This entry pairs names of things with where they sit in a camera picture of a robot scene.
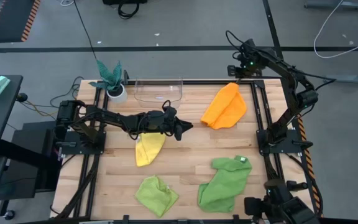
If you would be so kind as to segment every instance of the black mat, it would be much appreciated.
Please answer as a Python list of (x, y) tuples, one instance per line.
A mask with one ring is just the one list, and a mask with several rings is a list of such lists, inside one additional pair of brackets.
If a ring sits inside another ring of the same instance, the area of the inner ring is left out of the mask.
[(40, 0), (3, 0), (0, 7), (0, 43), (29, 38)]

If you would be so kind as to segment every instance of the light green cloth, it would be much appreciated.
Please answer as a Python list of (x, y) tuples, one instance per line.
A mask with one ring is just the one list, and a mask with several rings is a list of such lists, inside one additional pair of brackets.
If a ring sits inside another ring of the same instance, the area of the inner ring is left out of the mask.
[(205, 212), (231, 212), (234, 197), (244, 190), (252, 166), (247, 158), (236, 156), (213, 159), (212, 168), (218, 171), (210, 183), (198, 187), (198, 205)]
[(178, 200), (178, 195), (154, 175), (143, 180), (135, 198), (161, 217)]

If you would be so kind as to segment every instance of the concrete floor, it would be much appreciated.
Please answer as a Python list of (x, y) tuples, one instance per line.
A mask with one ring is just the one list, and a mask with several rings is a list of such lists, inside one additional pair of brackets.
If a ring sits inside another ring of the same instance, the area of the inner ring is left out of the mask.
[[(59, 2), (41, 2), (27, 42), (0, 47), (89, 47), (74, 5), (61, 7)], [(117, 11), (101, 1), (77, 0), (77, 3), (95, 47), (228, 45), (226, 29), (243, 40), (253, 38), (257, 45), (273, 45), (264, 7), (258, 0), (150, 0), (140, 6), (138, 15), (127, 21), (118, 18)], [(314, 36), (330, 13), (304, 9), (301, 0), (269, 3), (282, 46), (313, 46)], [(358, 12), (333, 15), (319, 45), (349, 46), (349, 41), (357, 45), (358, 26), (351, 26), (352, 23), (358, 24)], [(226, 78), (227, 65), (237, 65), (232, 53), (231, 50), (154, 51), (96, 55), (109, 67), (120, 60), (131, 78)], [(284, 57), (308, 73), (358, 81), (358, 52), (331, 60), (318, 58), (313, 52), (284, 52)], [(90, 52), (0, 54), (0, 75), (9, 74), (23, 75), (21, 91), (28, 94), (31, 102), (41, 105), (65, 93), (78, 75), (98, 78)], [(264, 74), (274, 75), (270, 70)], [(16, 104), (9, 124), (20, 129), (23, 123), (49, 119)], [(314, 142), (311, 154), (324, 198), (324, 216), (358, 219), (358, 84), (335, 83), (319, 90), (319, 102), (304, 121), (308, 140)], [(3, 138), (11, 140), (12, 134), (13, 130), (7, 127)], [(16, 211), (16, 218), (9, 222), (0, 218), (0, 223), (43, 220), (49, 215), (52, 200), (50, 192), (32, 199), (13, 200), (9, 209)]]

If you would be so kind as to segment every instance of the green plant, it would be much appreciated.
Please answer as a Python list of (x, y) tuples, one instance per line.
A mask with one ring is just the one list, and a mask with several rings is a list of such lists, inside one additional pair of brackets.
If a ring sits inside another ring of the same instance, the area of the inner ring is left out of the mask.
[(102, 88), (107, 91), (117, 90), (121, 84), (121, 64), (118, 62), (112, 73), (109, 69), (102, 63), (97, 60), (100, 77), (103, 80), (101, 83), (90, 82), (89, 84), (96, 88)]

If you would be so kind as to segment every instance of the potted plant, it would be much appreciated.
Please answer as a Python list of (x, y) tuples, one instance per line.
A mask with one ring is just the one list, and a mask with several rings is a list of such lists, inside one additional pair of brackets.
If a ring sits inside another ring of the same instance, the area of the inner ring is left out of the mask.
[(110, 100), (115, 103), (122, 103), (127, 100), (127, 92), (121, 83), (121, 64), (118, 62), (112, 73), (101, 62), (97, 61), (102, 82), (90, 82), (96, 88), (104, 89)]

